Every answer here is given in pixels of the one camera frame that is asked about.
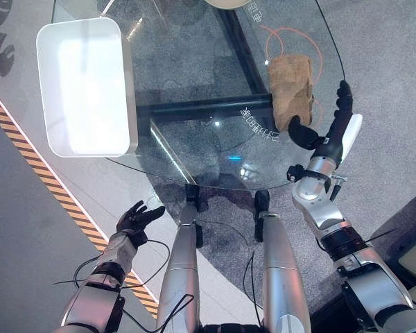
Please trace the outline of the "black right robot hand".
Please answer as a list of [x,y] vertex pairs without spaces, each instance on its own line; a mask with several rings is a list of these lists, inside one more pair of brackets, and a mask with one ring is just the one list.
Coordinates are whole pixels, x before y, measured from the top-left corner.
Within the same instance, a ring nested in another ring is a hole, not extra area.
[[291,140],[299,147],[314,151],[313,157],[329,157],[339,167],[343,160],[343,136],[353,116],[353,97],[349,84],[342,80],[337,90],[337,110],[328,133],[322,137],[313,129],[301,124],[300,117],[292,117],[288,125]]

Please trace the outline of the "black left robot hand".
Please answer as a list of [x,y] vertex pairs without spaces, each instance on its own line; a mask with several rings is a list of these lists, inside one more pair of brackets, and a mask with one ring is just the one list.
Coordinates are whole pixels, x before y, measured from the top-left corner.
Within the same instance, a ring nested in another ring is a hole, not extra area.
[[140,200],[122,215],[116,225],[116,232],[125,234],[137,250],[148,240],[145,233],[146,226],[159,219],[164,213],[164,206],[148,210],[144,202]]

